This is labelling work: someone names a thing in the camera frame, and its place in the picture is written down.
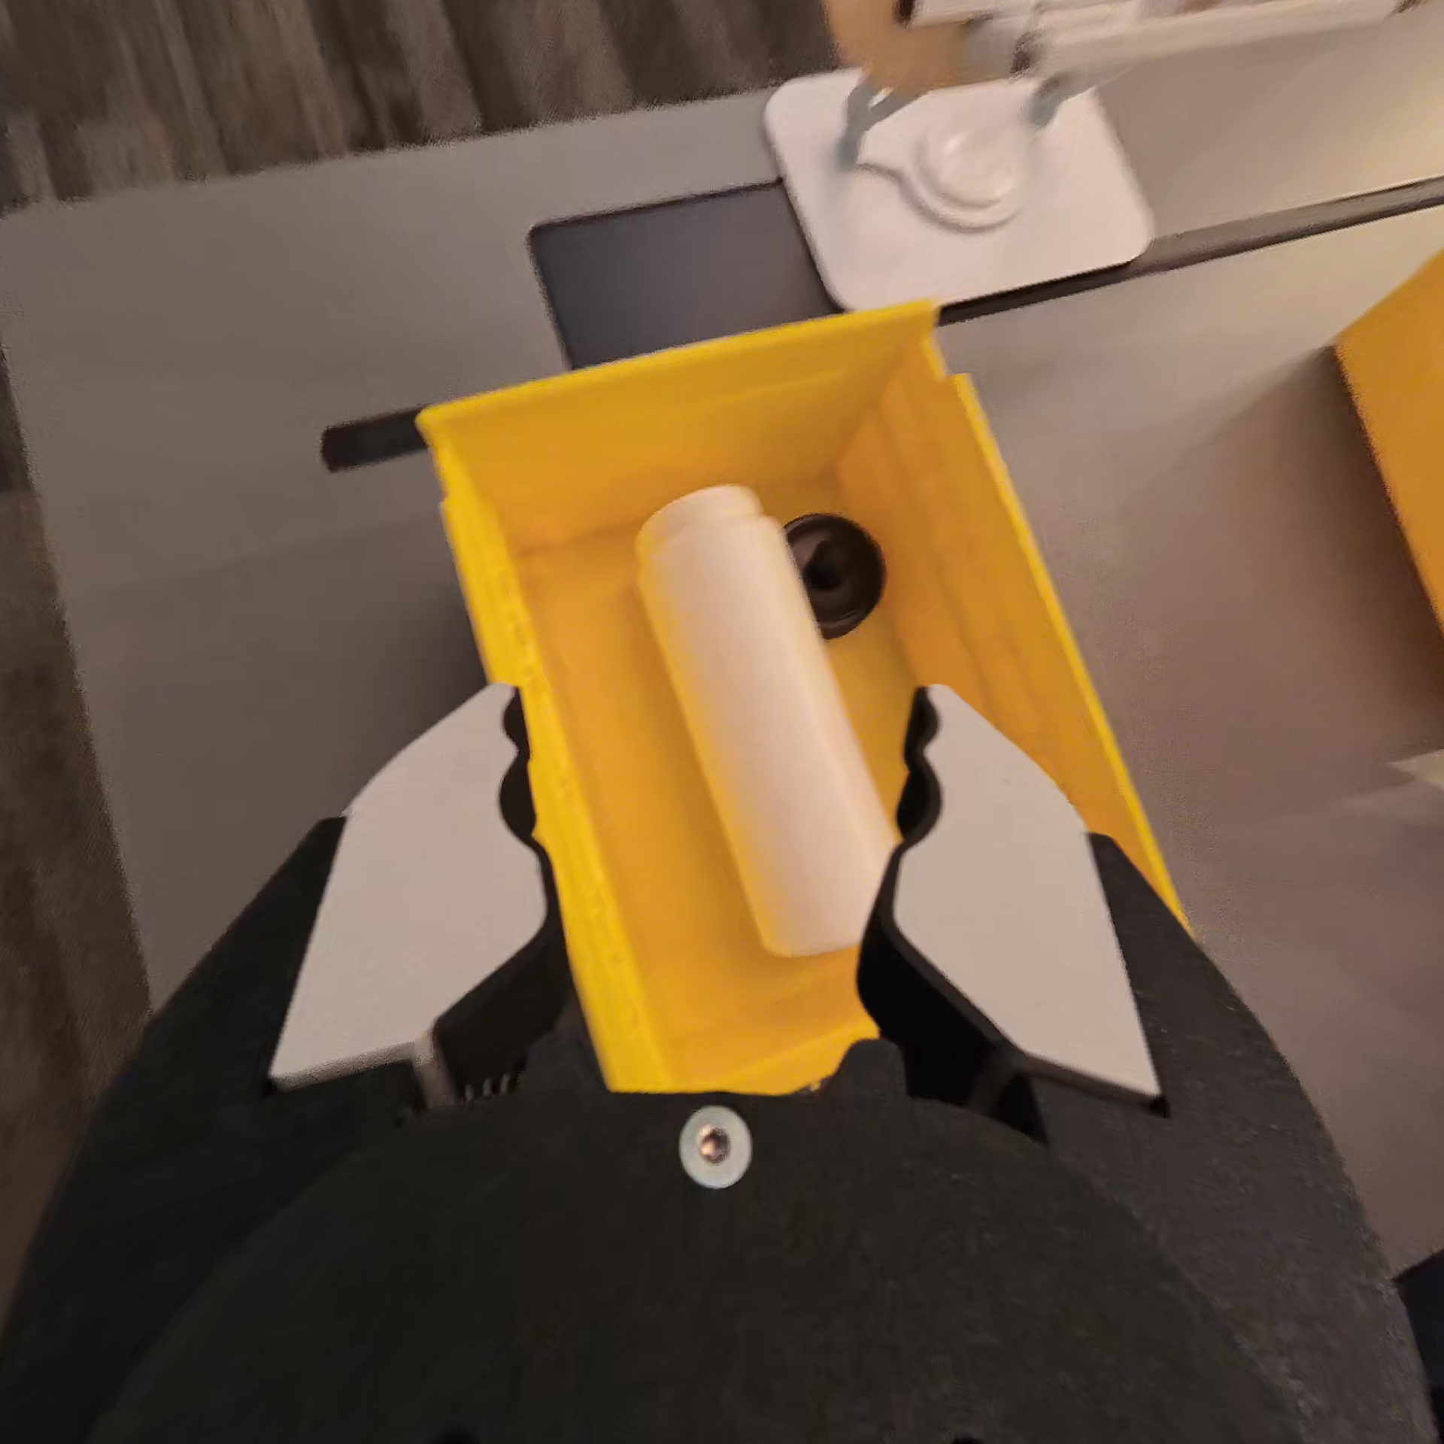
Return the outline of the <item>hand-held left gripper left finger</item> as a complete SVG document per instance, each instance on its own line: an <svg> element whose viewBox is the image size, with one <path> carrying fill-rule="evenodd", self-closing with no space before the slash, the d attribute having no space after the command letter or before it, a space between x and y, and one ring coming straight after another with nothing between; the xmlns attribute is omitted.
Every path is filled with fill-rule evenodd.
<svg viewBox="0 0 1444 1444"><path fill-rule="evenodd" d="M520 1072L566 1008L522 695L487 685L350 807L271 1063L281 1090L401 1063L427 1101Z"/></svg>

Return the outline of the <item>white plastic bottle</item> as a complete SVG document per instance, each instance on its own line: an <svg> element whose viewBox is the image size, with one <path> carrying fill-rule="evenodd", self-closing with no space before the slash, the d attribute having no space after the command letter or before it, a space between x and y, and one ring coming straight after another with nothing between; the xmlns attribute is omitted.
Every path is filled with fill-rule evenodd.
<svg viewBox="0 0 1444 1444"><path fill-rule="evenodd" d="M783 527L757 494L682 496L639 533L639 595L764 948L862 943L895 826Z"/></svg>

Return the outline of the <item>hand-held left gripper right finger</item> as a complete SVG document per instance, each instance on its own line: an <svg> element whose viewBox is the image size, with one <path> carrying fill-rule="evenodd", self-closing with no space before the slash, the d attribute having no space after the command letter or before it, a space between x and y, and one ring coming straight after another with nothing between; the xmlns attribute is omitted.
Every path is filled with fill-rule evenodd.
<svg viewBox="0 0 1444 1444"><path fill-rule="evenodd" d="M1158 1104L1094 838L1067 793L945 685L917 692L905 755L859 991L910 1089L994 1108L1017 1078L1044 1078Z"/></svg>

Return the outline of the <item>yellow plastic bin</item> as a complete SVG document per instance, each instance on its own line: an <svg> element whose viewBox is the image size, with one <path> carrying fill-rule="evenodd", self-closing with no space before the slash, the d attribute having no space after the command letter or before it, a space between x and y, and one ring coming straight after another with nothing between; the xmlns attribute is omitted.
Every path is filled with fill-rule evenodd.
<svg viewBox="0 0 1444 1444"><path fill-rule="evenodd" d="M1443 621L1443 257L1333 343L1402 537Z"/></svg>
<svg viewBox="0 0 1444 1444"><path fill-rule="evenodd" d="M637 537L682 496L752 489L883 551L829 662L898 807L915 690L953 688L1043 766L1187 922L979 394L926 301L816 319L425 408L489 681L516 686L537 838L616 1092L786 1096L877 1025L859 949L771 956L639 597Z"/></svg>

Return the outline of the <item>wooden instruction sheet board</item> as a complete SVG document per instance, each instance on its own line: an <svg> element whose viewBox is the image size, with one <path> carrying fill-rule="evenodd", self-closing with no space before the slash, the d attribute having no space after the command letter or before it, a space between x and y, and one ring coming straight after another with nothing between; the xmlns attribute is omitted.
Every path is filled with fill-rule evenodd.
<svg viewBox="0 0 1444 1444"><path fill-rule="evenodd" d="M1003 80L1087 88L1120 71L1264 44L1373 32L1407 2L822 2L843 61L884 92Z"/></svg>

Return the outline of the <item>white board stand base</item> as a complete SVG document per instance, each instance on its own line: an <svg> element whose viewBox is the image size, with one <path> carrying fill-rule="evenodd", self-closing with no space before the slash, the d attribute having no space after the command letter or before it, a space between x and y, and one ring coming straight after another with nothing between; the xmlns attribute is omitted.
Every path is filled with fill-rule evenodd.
<svg viewBox="0 0 1444 1444"><path fill-rule="evenodd" d="M1005 80L908 99L841 71L767 102L771 150L838 307L982 301L1146 253L1153 214L1096 90L1039 92Z"/></svg>

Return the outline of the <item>black bottle lid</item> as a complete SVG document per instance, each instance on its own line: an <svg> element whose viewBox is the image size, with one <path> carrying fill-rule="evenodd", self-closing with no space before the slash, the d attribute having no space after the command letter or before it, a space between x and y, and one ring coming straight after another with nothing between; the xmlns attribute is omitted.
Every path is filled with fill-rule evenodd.
<svg viewBox="0 0 1444 1444"><path fill-rule="evenodd" d="M798 516L783 532L822 640L836 642L857 631L888 587L879 542L836 513Z"/></svg>

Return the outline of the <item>black smooth desk mat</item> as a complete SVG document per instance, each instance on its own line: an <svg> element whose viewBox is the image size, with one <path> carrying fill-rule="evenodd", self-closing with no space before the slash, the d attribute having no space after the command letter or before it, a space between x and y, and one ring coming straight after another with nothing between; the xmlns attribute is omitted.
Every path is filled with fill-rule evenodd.
<svg viewBox="0 0 1444 1444"><path fill-rule="evenodd" d="M544 222L530 253L571 368L841 312L781 181Z"/></svg>

